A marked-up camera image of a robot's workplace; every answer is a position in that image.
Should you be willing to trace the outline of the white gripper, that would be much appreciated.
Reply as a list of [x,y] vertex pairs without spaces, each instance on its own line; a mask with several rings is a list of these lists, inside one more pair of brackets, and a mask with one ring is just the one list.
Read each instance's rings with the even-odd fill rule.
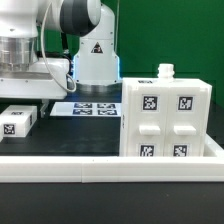
[[66,95],[48,73],[42,58],[27,71],[0,70],[0,98],[42,99],[41,118],[45,116],[49,99],[64,99]]

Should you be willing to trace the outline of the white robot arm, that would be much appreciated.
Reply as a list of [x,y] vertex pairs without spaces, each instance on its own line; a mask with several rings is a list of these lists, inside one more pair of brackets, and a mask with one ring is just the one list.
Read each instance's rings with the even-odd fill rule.
[[[48,56],[45,30],[77,36],[74,58]],[[0,98],[47,102],[120,83],[114,31],[101,0],[0,0]]]

